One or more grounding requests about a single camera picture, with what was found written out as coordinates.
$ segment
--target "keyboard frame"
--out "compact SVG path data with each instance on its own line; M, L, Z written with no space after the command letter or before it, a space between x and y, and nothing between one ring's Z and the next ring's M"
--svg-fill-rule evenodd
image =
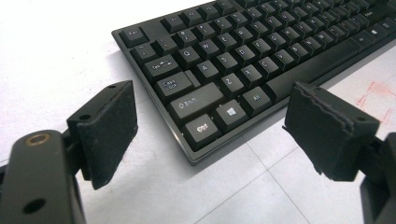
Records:
M216 1L211 1L211 2L207 2L205 4L214 4L215 2ZM235 7L235 9L237 11L242 12L242 11L245 10L236 1L229 0L229 2L233 4L233 6ZM174 13L171 13L171 14L163 15L161 17L158 17L158 18L155 18L155 19L152 19L152 20L149 20L149 21L139 22L137 24L134 24L134 25L131 25L131 26L126 26L126 27L123 27L123 28L120 28L118 30L115 30L115 31L111 32L111 34L113 35L113 37L116 40L117 44L119 45L123 55L127 59L128 63L132 66L134 72L137 74L137 76L140 79L140 81L142 82L144 88L148 92L148 95L150 96L150 98L152 99L154 104L156 105L157 109L159 110L159 112L162 115L163 119L165 120L167 126L171 130L173 136L178 141L181 149L184 151L184 153L185 153L185 155L186 155L186 157L187 157L187 159L188 159L188 161L190 162L191 165L198 164L200 161L202 161L203 159L207 158L209 155L213 154L214 152L218 151L219 149L221 149L225 145L229 144L230 142L232 142L233 140L235 140L236 138L241 136L243 133L245 133L248 130L254 128L256 125L262 123L263 121L266 121L267 119L272 117L275 113L277 113L281 109L285 108L287 106L288 102L289 102L289 96L288 96L287 98L281 100L277 104L275 104L275 105L271 106L270 108L264 110L263 112L261 112L256 117L254 117L252 119L249 119L247 122L243 123L239 127L237 127L235 129L233 129L232 131L224 134L221 138L218 138L217 140L215 140L214 142L210 143L209 145L207 145L205 147L202 147L201 149L199 149L196 152L192 151L192 149L190 148L188 142L184 138L182 132L180 131L180 129L174 123L173 119L169 115L169 113L166 110L165 106L163 105L162 101L158 97L157 93L155 92L153 87L151 87L151 85L148 82L148 80L147 80L146 76L144 75L143 71L140 69L139 65L137 64L137 62L135 61L134 57L132 56L132 54L130 52L132 48L128 49L125 46L125 44L123 43L122 39L120 38L120 32L123 29L128 28L128 27L140 27L144 31L144 33L146 34L146 36L148 38L148 42L147 43L152 44L157 38L163 37L165 35L173 35L173 34L169 34L167 32L167 30L163 27L163 24L161 23L161 20L164 17L170 16L170 15L179 15L184 10L196 9L199 6L201 6L201 5L198 5L196 7L185 8L185 9L180 10L178 12L174 12ZM321 84L325 83L326 81L330 80L331 78L339 75L341 72L347 70L348 67L352 66L353 64L361 61L362 59L364 59L368 55L372 54L373 52L375 52L375 51L379 50L380 48L384 47L385 45L390 43L395 38L396 38L396 33L393 33L392 35L389 35L389 36L385 37L381 41L379 41L376 44L372 45L370 48L362 51L358 55L352 57L350 60L348 60L345 63L341 64L340 66L334 68L331 72L325 74L324 76L316 79L315 81L313 81L311 83L314 84L314 85L321 85ZM389 47L394 47L394 46L396 46L396 41L393 41L392 45L389 46Z

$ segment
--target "key label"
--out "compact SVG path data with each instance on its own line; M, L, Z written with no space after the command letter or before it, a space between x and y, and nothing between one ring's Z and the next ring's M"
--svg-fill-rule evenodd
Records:
M197 131L198 131L198 133L202 133L203 131L205 131L208 128L209 128L209 126L207 126L207 124L205 123L204 125L197 127Z

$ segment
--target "screw hole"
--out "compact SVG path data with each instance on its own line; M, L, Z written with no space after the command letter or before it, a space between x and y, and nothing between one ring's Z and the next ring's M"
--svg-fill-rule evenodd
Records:
M87 119L90 119L90 118L91 118L91 115L83 115L83 116L79 117L79 119L81 119L81 120L87 120Z
M23 208L24 214L32 214L40 210L46 204L44 199L35 199L27 203Z

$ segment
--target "mounting hole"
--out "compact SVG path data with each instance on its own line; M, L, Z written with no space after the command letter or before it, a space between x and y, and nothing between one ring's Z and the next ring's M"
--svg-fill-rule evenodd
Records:
M40 210L46 204L44 199L34 199L23 207L24 214L32 214Z
M91 118L91 115L83 115L83 116L79 117L79 119L81 119L81 120L87 120L87 119L90 119L90 118Z
M363 117L357 117L357 120L358 120L358 121L366 121L366 119L363 118Z
M26 146L33 147L41 145L50 140L50 135L48 133L40 133L36 134L30 138L28 138L25 142Z

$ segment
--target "black key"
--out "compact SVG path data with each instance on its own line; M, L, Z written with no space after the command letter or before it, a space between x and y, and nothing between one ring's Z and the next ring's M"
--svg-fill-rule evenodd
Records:
M248 24L248 19L242 15L240 12L235 12L228 17L228 20L233 25L233 28L240 28Z
M229 99L234 99L238 94L244 91L244 84L239 80L239 78L231 73L225 77L221 78L219 81L220 90Z
M280 50L275 53L271 59L277 66L282 70L286 71L292 68L295 65L295 60L292 58L285 50Z
M131 50L131 53L132 56L134 56L134 59L139 64L139 66L142 66L146 62L158 58L158 55L155 53L154 49L151 47L149 43L134 47Z
M128 49L149 41L142 29L138 27L123 29L120 33L120 37Z
M314 38L322 43L323 49L328 49L335 44L334 39L325 31L320 31L314 36Z
M302 8L300 8L300 7L295 7L295 8L293 8L293 9L291 10L291 12L293 13L294 18L295 18L297 21L305 21L306 19L308 19L308 13L306 13L306 11L303 10Z
M249 26L247 26L247 29L255 39L271 34L268 28L259 21L251 23Z
M295 24L293 28L297 33L300 34L301 38L311 36L314 33L314 30L312 30L312 28L303 21Z
M281 30L279 33L288 42L288 45L300 41L301 36L291 27Z
M174 33L187 28L179 16L167 16L161 20L161 23L169 33Z
M175 54L175 59L177 60L178 64L184 68L184 70L188 70L202 61L202 59L192 47L179 50Z
M282 75L268 81L262 88L272 102L276 104L290 95L294 82L311 83L358 54L359 48L359 45L353 40L343 41L322 52L317 57L300 63Z
M280 68L269 57L259 60L255 66L261 72L264 80L272 79L280 73Z
M221 16L228 15L236 11L233 4L227 0L217 0L213 6L218 10Z
M360 45L361 48L359 49L359 52L368 49L374 44L374 38L365 30L359 32L358 34L352 36L351 38L354 39Z
M291 26L296 22L296 19L294 19L294 17L292 17L287 11L281 12L276 16L276 18L282 22L283 27Z
M195 50L205 61L210 60L216 55L220 54L220 49L215 45L215 43L213 43L211 39L199 43L195 47Z
M224 133L228 133L245 123L248 120L248 115L235 100L231 100L214 111L213 119Z
M265 42L271 45L271 47L274 48L274 51L283 49L288 45L286 40L278 33L273 33L265 37Z
M262 15L267 18L279 13L279 9L274 8L270 3L264 3L257 7L257 9L262 13Z
M212 26L219 35L230 32L233 29L233 26L224 17L213 20Z
M210 38L213 38L216 36L215 30L208 23L202 23L200 25L195 26L192 29L192 32L201 41L210 39Z
M258 0L236 0L243 8L254 7L258 4Z
M200 6L198 8L198 12L205 21L211 21L217 17L220 17L218 10L210 4Z
M239 45L244 45L254 39L253 34L251 34L245 27L232 31L231 35Z
M320 52L322 52L321 44L312 36L309 36L307 39L304 39L301 42L301 45L309 52L310 56L315 56Z
M207 114L186 124L182 132L194 152L221 137L221 132Z
M179 31L174 35L174 40L181 48L186 48L198 43L198 38L191 30Z
M265 19L263 22L264 22L264 25L271 31L270 33L276 32L276 31L284 28L282 22L280 22L275 17L269 17L269 18Z
M386 18L378 24L388 32L388 35L393 34L396 31L396 21L391 18Z
M199 23L204 22L202 16L195 9L188 9L183 11L180 14L180 18L184 21L184 23L192 27L194 25L198 25Z
M255 7L245 10L244 15L246 16L249 23L260 21L263 18L263 15Z
M199 81L203 84L219 78L219 70L210 61L197 64L193 71Z
M152 47L154 47L161 56L165 54L172 54L177 51L177 44L170 36L157 39L152 44Z
M382 40L387 36L387 31L378 24L375 24L374 26L371 26L366 30L369 35L374 38L374 43Z
M196 116L211 111L224 99L221 91L212 82L174 100L167 109L176 125L181 126Z
M249 47L259 59L266 57L274 52L274 49L271 48L271 46L269 46L263 39L258 39L251 42L249 44Z
M296 63L302 63L309 58L308 51L299 43L291 45L286 51L294 58Z
M158 97L167 105L170 101L175 100L177 97L193 90L191 81L187 78L184 72L176 73L170 77L158 81L154 90L157 92Z
M256 60L256 55L246 45L233 50L232 55L241 67L251 64Z
M222 52L228 52L238 47L236 40L228 33L224 35L218 35L214 41Z
M238 77L248 90L262 84L263 77L253 65L242 68L238 71Z
M223 75L230 74L238 69L238 62L229 52L220 54L213 60L213 64Z
M241 97L241 106L251 118L260 114L271 105L270 98L260 87L248 91Z
M145 63L142 70L148 81L153 84L160 79L181 71L181 68L175 59L168 54L149 63Z

